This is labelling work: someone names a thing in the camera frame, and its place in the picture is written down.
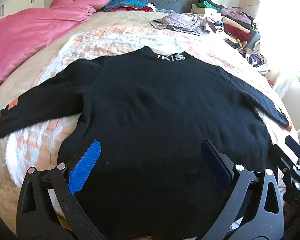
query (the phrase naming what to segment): sweater sleeve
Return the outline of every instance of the sweater sleeve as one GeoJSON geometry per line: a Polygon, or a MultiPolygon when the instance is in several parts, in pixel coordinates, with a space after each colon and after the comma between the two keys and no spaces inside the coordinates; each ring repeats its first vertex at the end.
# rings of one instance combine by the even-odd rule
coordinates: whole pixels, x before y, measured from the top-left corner
{"type": "Polygon", "coordinates": [[[0,111],[0,138],[39,122],[80,113],[82,94],[101,71],[103,60],[78,59],[12,101],[0,111]]]}
{"type": "Polygon", "coordinates": [[[256,90],[254,93],[242,92],[241,95],[242,95],[242,101],[245,103],[247,107],[251,105],[253,107],[260,109],[269,118],[274,120],[278,125],[291,131],[292,121],[288,119],[288,117],[282,112],[281,109],[280,111],[278,111],[275,108],[274,103],[264,94],[262,94],[260,91],[256,90]]]}

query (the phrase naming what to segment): folded clothes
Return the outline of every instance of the folded clothes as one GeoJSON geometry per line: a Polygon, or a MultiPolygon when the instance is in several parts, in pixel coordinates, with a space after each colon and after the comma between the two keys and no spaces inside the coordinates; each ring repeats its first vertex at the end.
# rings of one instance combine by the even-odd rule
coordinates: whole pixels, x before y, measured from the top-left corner
{"type": "Polygon", "coordinates": [[[150,7],[150,8],[152,8],[152,10],[153,11],[155,11],[156,10],[156,7],[154,6],[154,4],[153,3],[148,3],[148,5],[147,5],[148,7],[150,7]]]}
{"type": "Polygon", "coordinates": [[[246,29],[248,29],[248,30],[251,30],[251,24],[247,24],[247,23],[241,22],[241,21],[239,21],[239,20],[233,19],[233,18],[231,18],[230,16],[224,16],[224,17],[227,17],[228,19],[233,20],[234,22],[240,24],[243,28],[246,28],[246,29]]]}
{"type": "Polygon", "coordinates": [[[242,30],[239,30],[229,24],[224,24],[225,32],[229,33],[230,35],[236,37],[240,41],[249,41],[251,38],[251,35],[248,33],[243,32],[242,30]]]}
{"type": "Polygon", "coordinates": [[[229,35],[228,33],[224,33],[224,38],[227,40],[230,40],[233,43],[238,43],[240,45],[241,48],[244,48],[247,46],[247,41],[240,41],[239,39],[229,35]]]}
{"type": "Polygon", "coordinates": [[[200,8],[193,4],[191,6],[191,13],[206,15],[207,17],[211,17],[214,21],[221,21],[222,15],[216,9],[213,8],[200,8]]]}
{"type": "Polygon", "coordinates": [[[109,11],[117,7],[133,7],[141,9],[148,5],[148,0],[111,0],[104,8],[103,11],[109,11]]]}
{"type": "Polygon", "coordinates": [[[235,21],[233,21],[233,20],[231,20],[227,17],[223,17],[223,23],[224,24],[229,24],[229,25],[231,25],[231,26],[233,26],[233,27],[245,32],[245,33],[250,33],[250,31],[248,29],[243,28],[239,23],[236,23],[235,21]]]}
{"type": "Polygon", "coordinates": [[[223,16],[230,16],[231,18],[241,21],[243,23],[251,24],[251,20],[249,19],[249,17],[242,12],[236,12],[234,10],[225,8],[222,8],[220,12],[223,16]]]}
{"type": "Polygon", "coordinates": [[[254,18],[253,18],[252,16],[250,16],[250,15],[244,13],[244,12],[242,12],[242,13],[243,13],[244,15],[246,15],[246,16],[250,19],[252,27],[254,27],[254,28],[256,29],[257,26],[256,26],[256,24],[254,23],[254,18]]]}
{"type": "Polygon", "coordinates": [[[149,6],[144,6],[141,9],[136,9],[133,7],[116,7],[109,10],[109,12],[116,12],[116,11],[142,11],[142,12],[154,12],[154,10],[149,6]]]}
{"type": "Polygon", "coordinates": [[[219,9],[222,9],[222,8],[225,8],[223,5],[220,5],[220,4],[215,4],[213,1],[211,0],[199,0],[199,3],[203,3],[207,1],[209,4],[211,4],[212,6],[216,7],[216,8],[219,8],[219,9]]]}
{"type": "Polygon", "coordinates": [[[160,20],[152,20],[151,25],[159,30],[167,28],[200,36],[218,32],[212,21],[192,13],[167,15],[160,20]]]}
{"type": "Polygon", "coordinates": [[[204,1],[203,3],[197,3],[197,6],[200,8],[212,8],[220,12],[220,8],[214,7],[213,5],[209,4],[207,1],[204,1]]]}

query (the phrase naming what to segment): patterned bedspread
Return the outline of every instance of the patterned bedspread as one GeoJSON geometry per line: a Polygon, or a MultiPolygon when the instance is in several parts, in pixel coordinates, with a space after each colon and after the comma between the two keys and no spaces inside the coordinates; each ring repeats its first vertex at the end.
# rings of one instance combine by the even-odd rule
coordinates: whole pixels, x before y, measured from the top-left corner
{"type": "MultiPolygon", "coordinates": [[[[74,35],[50,60],[33,86],[55,76],[78,58],[94,59],[120,55],[143,46],[149,46],[161,55],[186,51],[204,62],[219,65],[260,90],[274,102],[278,109],[281,108],[287,114],[282,101],[268,85],[266,79],[217,34],[200,37],[142,27],[102,27],[79,33],[74,35]]],[[[264,120],[274,144],[284,145],[287,135],[298,140],[294,128],[288,131],[279,127],[261,112],[259,115],[264,120]]],[[[74,115],[41,122],[10,135],[6,148],[6,162],[11,179],[17,186],[22,185],[29,167],[35,166],[38,170],[46,170],[56,166],[60,145],[75,130],[78,118],[79,115],[74,115]]],[[[287,148],[286,152],[294,162],[297,161],[297,157],[290,149],[287,148]]]]}

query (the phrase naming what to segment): blue gripper pad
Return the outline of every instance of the blue gripper pad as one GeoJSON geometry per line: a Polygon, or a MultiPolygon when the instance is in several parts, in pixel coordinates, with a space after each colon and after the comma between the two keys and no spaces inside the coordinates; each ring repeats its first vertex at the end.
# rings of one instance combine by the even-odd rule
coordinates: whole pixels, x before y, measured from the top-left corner
{"type": "Polygon", "coordinates": [[[290,135],[285,139],[286,145],[300,158],[300,144],[298,144],[290,135]]]}
{"type": "Polygon", "coordinates": [[[220,190],[230,192],[232,177],[222,159],[218,156],[211,144],[205,140],[201,144],[201,155],[204,158],[211,174],[214,176],[220,190]]]}
{"type": "Polygon", "coordinates": [[[101,145],[98,141],[94,141],[72,169],[69,174],[68,184],[72,195],[74,195],[76,191],[82,189],[90,172],[92,171],[92,168],[100,157],[100,153],[101,145]]]}

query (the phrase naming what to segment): striped pillow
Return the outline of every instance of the striped pillow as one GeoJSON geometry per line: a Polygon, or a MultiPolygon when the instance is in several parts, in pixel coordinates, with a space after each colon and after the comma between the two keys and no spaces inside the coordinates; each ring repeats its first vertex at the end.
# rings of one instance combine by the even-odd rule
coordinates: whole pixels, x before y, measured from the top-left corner
{"type": "Polygon", "coordinates": [[[132,7],[135,9],[141,9],[148,5],[148,0],[111,0],[103,9],[108,11],[117,7],[132,7]]]}

